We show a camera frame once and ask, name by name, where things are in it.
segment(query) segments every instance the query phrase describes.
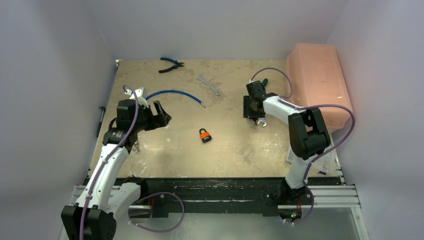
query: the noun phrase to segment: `table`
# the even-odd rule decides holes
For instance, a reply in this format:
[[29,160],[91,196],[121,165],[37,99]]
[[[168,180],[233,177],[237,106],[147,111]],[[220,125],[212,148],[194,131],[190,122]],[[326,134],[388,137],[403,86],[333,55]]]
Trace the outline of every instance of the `table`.
[[[122,60],[116,72],[110,99],[104,115],[92,161],[93,170],[100,157],[103,134],[116,117],[118,101],[127,99],[122,85],[137,89],[144,87],[147,94],[161,90],[180,90],[194,95],[206,105],[203,108],[193,99],[178,93],[164,93],[148,100],[153,106],[159,100],[172,116],[169,125],[138,134],[140,153],[131,151],[119,171],[119,178],[221,178],[221,177],[284,177],[290,164],[286,163],[289,148],[288,126],[268,115],[267,126],[255,126],[243,118],[243,96],[246,84],[258,70],[275,67],[286,70],[286,60],[271,59],[214,59],[180,60],[184,67],[167,73],[158,70],[171,63],[160,60]],[[197,77],[204,78],[222,90],[217,96]],[[268,78],[268,93],[288,93],[287,80],[273,70],[255,77]],[[205,128],[212,141],[202,143],[199,129]],[[311,176],[322,176],[312,172]]]

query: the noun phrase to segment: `gray wall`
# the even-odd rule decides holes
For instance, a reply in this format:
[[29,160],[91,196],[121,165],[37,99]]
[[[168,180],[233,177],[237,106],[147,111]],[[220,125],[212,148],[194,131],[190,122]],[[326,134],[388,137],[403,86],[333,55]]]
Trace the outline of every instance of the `gray wall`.
[[84,179],[114,58],[81,0],[0,7],[1,239],[57,239]]
[[285,59],[347,0],[87,0],[117,59]]
[[423,12],[422,0],[350,0],[327,41],[357,116],[340,163],[376,240],[423,239]]

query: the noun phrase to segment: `blue cable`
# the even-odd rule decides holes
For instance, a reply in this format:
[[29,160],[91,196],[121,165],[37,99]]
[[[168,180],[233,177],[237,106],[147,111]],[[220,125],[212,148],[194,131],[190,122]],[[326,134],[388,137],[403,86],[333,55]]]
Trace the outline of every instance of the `blue cable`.
[[198,99],[197,97],[195,97],[195,96],[193,96],[193,95],[191,95],[191,94],[189,94],[189,93],[187,93],[185,91],[178,91],[178,90],[162,90],[162,91],[157,91],[155,93],[152,93],[152,94],[148,95],[146,97],[146,100],[148,100],[149,98],[154,97],[156,95],[164,94],[164,93],[177,93],[177,94],[186,95],[186,96],[188,96],[188,97],[196,100],[200,105],[202,105],[204,108],[206,108],[206,106],[203,104],[203,102],[200,101],[200,99]]

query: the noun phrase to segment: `orange and black padlock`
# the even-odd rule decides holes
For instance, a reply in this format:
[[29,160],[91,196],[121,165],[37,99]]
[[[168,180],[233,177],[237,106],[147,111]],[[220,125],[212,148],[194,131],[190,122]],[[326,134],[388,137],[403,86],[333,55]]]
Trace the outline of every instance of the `orange and black padlock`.
[[203,143],[206,143],[206,142],[209,142],[210,140],[212,140],[211,135],[209,134],[208,131],[206,131],[206,129],[200,128],[199,133],[200,133],[201,141]]

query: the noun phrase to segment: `orange plastic bin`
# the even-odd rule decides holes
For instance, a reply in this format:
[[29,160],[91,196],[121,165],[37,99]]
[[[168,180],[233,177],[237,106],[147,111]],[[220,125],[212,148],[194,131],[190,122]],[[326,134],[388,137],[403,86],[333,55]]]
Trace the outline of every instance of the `orange plastic bin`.
[[[328,44],[298,43],[287,57],[293,82],[290,102],[301,107],[338,104],[352,109],[336,48]],[[343,128],[350,115],[335,107],[320,108],[329,132]]]

